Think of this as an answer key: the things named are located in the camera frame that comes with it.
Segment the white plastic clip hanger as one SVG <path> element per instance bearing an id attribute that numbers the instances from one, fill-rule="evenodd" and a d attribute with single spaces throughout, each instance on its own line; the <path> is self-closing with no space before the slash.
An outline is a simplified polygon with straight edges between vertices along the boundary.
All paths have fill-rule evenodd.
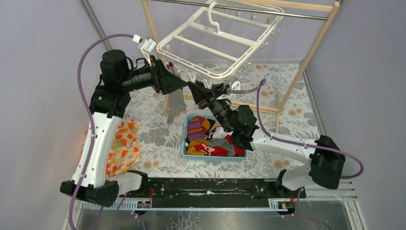
<path id="1" fill-rule="evenodd" d="M 186 68 L 188 81 L 200 81 L 206 88 L 237 80 L 235 72 L 251 63 L 250 57 L 262 50 L 284 16 L 222 10 L 215 5 L 284 12 L 277 6 L 209 0 L 209 8 L 199 9 L 163 38 L 156 51 L 165 61 Z"/>

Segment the santa pattern white sock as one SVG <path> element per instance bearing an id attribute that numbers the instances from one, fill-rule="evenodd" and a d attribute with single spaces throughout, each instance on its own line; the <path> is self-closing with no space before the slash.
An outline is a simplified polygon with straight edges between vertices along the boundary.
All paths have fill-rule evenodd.
<path id="1" fill-rule="evenodd" d="M 210 138 L 225 138 L 227 135 L 229 135 L 229 133 L 225 132 L 224 129 L 220 126 L 211 132 Z"/>

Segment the grey sock with red stripes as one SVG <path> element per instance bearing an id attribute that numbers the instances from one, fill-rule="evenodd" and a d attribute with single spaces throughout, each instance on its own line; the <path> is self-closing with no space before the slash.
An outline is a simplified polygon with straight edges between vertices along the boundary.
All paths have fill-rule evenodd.
<path id="1" fill-rule="evenodd" d="M 179 74 L 178 68 L 172 62 L 168 62 L 167 68 L 168 68 L 169 72 L 178 76 L 178 74 Z"/>

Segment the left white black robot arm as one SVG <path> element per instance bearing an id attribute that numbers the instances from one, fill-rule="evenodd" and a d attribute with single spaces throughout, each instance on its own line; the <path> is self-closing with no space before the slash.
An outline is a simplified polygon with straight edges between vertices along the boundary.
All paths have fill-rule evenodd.
<path id="1" fill-rule="evenodd" d="M 100 82 L 90 99 L 89 132 L 82 156 L 70 180 L 60 192 L 73 199 L 110 207 L 117 198 L 132 192 L 137 197 L 149 193 L 148 175 L 129 171 L 107 177 L 106 166 L 116 130 L 130 102 L 130 92 L 147 87 L 168 94 L 187 86 L 164 63 L 149 56 L 136 68 L 124 51 L 110 50 L 102 55 Z"/>

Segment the grey striped cuff sock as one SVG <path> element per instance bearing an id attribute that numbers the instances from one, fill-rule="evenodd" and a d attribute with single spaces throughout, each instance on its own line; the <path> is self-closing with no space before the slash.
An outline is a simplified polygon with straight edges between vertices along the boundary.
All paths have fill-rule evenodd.
<path id="1" fill-rule="evenodd" d="M 186 110 L 187 106 L 184 101 L 183 90 L 178 89 L 168 96 L 169 111 L 167 116 L 167 124 L 172 124 L 174 118 Z"/>

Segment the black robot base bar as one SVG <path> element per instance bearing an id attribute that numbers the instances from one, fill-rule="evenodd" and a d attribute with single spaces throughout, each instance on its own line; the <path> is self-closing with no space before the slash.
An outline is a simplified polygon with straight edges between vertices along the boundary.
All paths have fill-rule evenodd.
<path id="1" fill-rule="evenodd" d="M 127 196 L 148 200 L 179 196 L 236 196 L 287 203 L 294 202 L 297 197 L 306 198 L 305 191 L 288 191 L 275 182 L 274 179 L 150 178 L 146 189 L 130 191 Z"/>

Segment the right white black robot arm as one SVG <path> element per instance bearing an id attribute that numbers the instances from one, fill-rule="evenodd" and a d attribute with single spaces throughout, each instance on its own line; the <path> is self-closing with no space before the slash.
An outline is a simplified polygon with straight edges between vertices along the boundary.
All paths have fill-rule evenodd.
<path id="1" fill-rule="evenodd" d="M 228 100 L 220 96 L 229 92 L 228 86 L 220 84 L 207 89 L 189 81 L 187 83 L 199 109 L 208 108 L 239 149 L 270 152 L 286 156 L 302 163 L 301 167 L 282 170 L 275 183 L 275 193 L 287 197 L 293 191 L 309 185 L 337 189 L 345 163 L 345 156 L 328 136 L 317 140 L 290 138 L 277 133 L 266 133 L 257 126 L 257 118 L 249 105 L 233 110 Z"/>

